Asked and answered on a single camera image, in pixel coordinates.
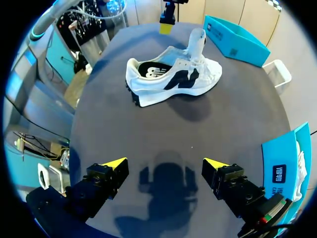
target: machine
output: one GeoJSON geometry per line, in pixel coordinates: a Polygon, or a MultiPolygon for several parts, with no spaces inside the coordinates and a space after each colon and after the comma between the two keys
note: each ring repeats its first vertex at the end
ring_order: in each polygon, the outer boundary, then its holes
{"type": "MultiPolygon", "coordinates": [[[[166,0],[160,23],[171,28],[175,3],[166,0]]],[[[18,130],[47,141],[68,144],[74,110],[51,85],[45,73],[47,47],[53,32],[51,24],[79,0],[57,0],[36,22],[23,43],[12,67],[4,100],[4,134],[18,130]]],[[[105,237],[85,224],[94,217],[107,199],[113,199],[129,174],[128,161],[122,158],[106,164],[93,164],[87,175],[66,197],[51,186],[30,192],[26,201],[44,231],[51,237],[105,237]]],[[[275,237],[275,226],[292,201],[281,194],[264,197],[265,188],[257,187],[237,164],[226,165],[205,158],[202,175],[218,200],[224,200],[245,225],[238,237],[275,237]]]]}
{"type": "MultiPolygon", "coordinates": [[[[257,187],[243,174],[237,164],[226,165],[205,158],[202,175],[218,200],[224,200],[237,218],[245,225],[238,233],[240,238],[273,238],[278,228],[289,225],[276,224],[286,214],[292,201],[281,194],[270,199],[264,197],[265,188],[257,187]]],[[[106,164],[93,164],[87,175],[73,187],[66,187],[66,197],[49,186],[30,192],[26,201],[44,231],[50,237],[103,236],[102,232],[85,224],[93,218],[107,199],[113,199],[129,174],[127,158],[106,164]]]]}
{"type": "Polygon", "coordinates": [[[36,188],[26,201],[50,237],[105,237],[85,222],[98,213],[107,199],[114,199],[128,175],[127,158],[93,164],[79,183],[66,187],[66,197],[49,186],[45,190],[36,188]]]}
{"type": "MultiPolygon", "coordinates": [[[[175,24],[173,15],[175,3],[183,4],[188,0],[164,1],[167,3],[166,11],[160,19],[161,32],[169,34],[175,24]]],[[[5,90],[2,128],[4,136],[10,131],[18,131],[68,146],[75,110],[64,100],[63,95],[55,89],[48,78],[46,54],[54,31],[52,23],[79,2],[80,0],[56,0],[38,19],[29,36],[23,41],[5,90]]],[[[118,15],[124,12],[126,5],[118,15]]]]}

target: blue storage box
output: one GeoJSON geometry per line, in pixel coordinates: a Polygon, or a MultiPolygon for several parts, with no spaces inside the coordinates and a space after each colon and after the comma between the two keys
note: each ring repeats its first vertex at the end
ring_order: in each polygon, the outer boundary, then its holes
{"type": "Polygon", "coordinates": [[[262,67],[270,54],[268,48],[256,37],[243,27],[229,21],[205,16],[204,29],[226,57],[262,67]]]}
{"type": "Polygon", "coordinates": [[[284,197],[292,200],[298,170],[296,141],[300,145],[300,150],[304,152],[307,171],[301,186],[303,196],[291,205],[280,224],[288,224],[296,216],[307,192],[312,166],[312,143],[309,124],[306,122],[295,130],[262,144],[266,198],[271,198],[275,193],[281,193],[284,197]]]}

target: teal panel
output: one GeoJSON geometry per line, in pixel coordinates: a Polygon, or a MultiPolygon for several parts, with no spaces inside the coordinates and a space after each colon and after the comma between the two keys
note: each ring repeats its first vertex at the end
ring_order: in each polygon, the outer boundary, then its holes
{"type": "Polygon", "coordinates": [[[41,186],[38,179],[38,163],[48,167],[50,161],[34,154],[23,155],[19,150],[8,144],[4,145],[4,149],[14,184],[28,187],[41,186]]]}
{"type": "Polygon", "coordinates": [[[73,58],[55,30],[53,31],[52,42],[48,47],[46,58],[69,85],[75,75],[74,63],[69,61],[73,61],[73,58]]]}

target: white pipe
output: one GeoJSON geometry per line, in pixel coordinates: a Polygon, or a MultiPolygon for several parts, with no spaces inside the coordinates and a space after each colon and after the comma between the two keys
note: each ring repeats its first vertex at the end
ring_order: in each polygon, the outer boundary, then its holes
{"type": "Polygon", "coordinates": [[[67,10],[66,12],[75,12],[75,13],[79,13],[79,14],[82,14],[82,15],[85,15],[85,16],[88,16],[88,17],[91,17],[93,19],[113,19],[113,18],[116,18],[118,16],[120,16],[121,14],[124,13],[125,9],[127,7],[127,1],[124,1],[124,8],[121,12],[119,12],[117,15],[115,16],[93,16],[93,15],[90,15],[88,13],[85,13],[85,12],[82,12],[82,11],[79,11],[79,10],[75,10],[75,9],[71,9],[71,10],[67,10]]]}

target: gray tabletop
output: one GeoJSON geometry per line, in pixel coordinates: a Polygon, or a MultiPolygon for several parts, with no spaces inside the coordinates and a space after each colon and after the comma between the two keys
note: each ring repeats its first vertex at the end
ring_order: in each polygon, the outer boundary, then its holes
{"type": "Polygon", "coordinates": [[[139,108],[125,87],[130,58],[149,60],[168,46],[187,47],[201,25],[122,29],[93,69],[70,140],[72,184],[92,163],[127,157],[130,175],[113,201],[87,224],[118,237],[237,237],[243,225],[201,176],[203,158],[237,163],[263,184],[261,144],[290,130],[282,102],[262,68],[225,58],[207,39],[203,54],[222,77],[206,94],[174,96],[139,108]]]}

